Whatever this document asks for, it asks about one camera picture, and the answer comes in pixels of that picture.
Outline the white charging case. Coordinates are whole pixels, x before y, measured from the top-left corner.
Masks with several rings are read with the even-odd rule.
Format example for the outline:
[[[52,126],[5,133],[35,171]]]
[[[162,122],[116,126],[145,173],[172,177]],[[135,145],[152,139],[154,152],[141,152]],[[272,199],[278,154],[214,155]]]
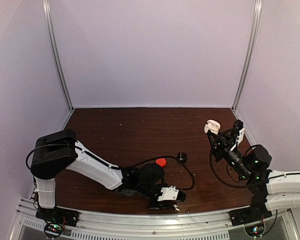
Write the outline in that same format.
[[[213,119],[209,119],[209,120],[207,120],[207,122],[204,126],[204,133],[207,134],[208,131],[210,131],[211,133],[218,135],[220,128],[221,128],[221,125],[219,122],[217,122]]]

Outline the black charging case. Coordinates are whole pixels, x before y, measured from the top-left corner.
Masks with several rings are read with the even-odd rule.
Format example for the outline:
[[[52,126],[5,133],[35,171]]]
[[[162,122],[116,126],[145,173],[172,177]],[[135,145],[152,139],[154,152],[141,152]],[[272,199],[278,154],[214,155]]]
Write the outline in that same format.
[[[179,161],[179,162],[182,162],[182,163],[185,163],[186,161],[187,161],[187,154],[185,153],[185,152],[179,152],[178,154],[177,154],[177,160]]]

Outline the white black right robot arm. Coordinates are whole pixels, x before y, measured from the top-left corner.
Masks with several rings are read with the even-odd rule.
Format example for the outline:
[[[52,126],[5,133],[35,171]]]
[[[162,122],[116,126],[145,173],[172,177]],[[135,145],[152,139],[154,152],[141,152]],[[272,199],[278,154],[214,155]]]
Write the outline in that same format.
[[[272,157],[261,144],[241,153],[238,146],[244,129],[220,133],[205,127],[204,132],[211,147],[209,161],[225,160],[237,173],[238,181],[246,182],[241,187],[253,194],[250,206],[244,209],[249,220],[256,221],[281,209],[300,208],[300,171],[271,170]]]

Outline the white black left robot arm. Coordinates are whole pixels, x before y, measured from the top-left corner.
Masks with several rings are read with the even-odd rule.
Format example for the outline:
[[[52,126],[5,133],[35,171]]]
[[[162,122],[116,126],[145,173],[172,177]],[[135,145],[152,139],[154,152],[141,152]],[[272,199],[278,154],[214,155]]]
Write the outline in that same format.
[[[154,160],[142,165],[122,167],[104,160],[86,148],[71,129],[58,131],[36,140],[25,159],[38,195],[38,208],[51,222],[62,218],[57,207],[56,176],[64,170],[77,172],[119,195],[140,194],[149,208],[178,210],[187,195],[164,182],[165,171]]]

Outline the red round charging case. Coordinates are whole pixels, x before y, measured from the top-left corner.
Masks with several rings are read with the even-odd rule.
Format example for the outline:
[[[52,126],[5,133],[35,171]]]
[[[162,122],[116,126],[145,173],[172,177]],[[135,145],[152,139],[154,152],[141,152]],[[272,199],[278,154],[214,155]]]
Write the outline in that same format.
[[[167,160],[162,157],[162,158],[156,159],[155,163],[158,164],[160,167],[164,168],[167,165]]]

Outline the aluminium front rail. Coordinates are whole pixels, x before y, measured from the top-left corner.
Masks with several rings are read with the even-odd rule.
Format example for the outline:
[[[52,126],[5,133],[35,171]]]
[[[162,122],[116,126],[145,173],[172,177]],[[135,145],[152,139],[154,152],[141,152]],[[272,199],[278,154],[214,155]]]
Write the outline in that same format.
[[[66,226],[56,240],[300,240],[290,210],[278,211],[273,228],[262,238],[250,237],[250,225],[234,226],[229,210],[165,215],[78,211],[76,226]],[[45,222],[36,218],[33,200],[21,198],[8,240],[48,240]]]

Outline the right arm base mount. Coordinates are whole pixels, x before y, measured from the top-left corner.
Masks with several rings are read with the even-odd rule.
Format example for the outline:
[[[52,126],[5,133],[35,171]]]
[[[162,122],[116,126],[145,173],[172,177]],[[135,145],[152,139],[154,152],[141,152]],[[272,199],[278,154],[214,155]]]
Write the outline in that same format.
[[[231,210],[229,218],[233,227],[243,225],[245,233],[251,238],[261,238],[266,233],[265,219],[272,216],[265,206],[251,205]]]

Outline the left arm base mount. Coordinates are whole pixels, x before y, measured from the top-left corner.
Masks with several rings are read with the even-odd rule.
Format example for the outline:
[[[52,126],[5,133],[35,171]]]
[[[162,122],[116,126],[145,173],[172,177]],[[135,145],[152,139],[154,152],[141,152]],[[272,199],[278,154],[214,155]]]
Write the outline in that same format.
[[[75,210],[54,207],[42,208],[35,206],[36,218],[44,221],[43,233],[49,239],[56,239],[65,233],[66,227],[76,227],[79,212]]]

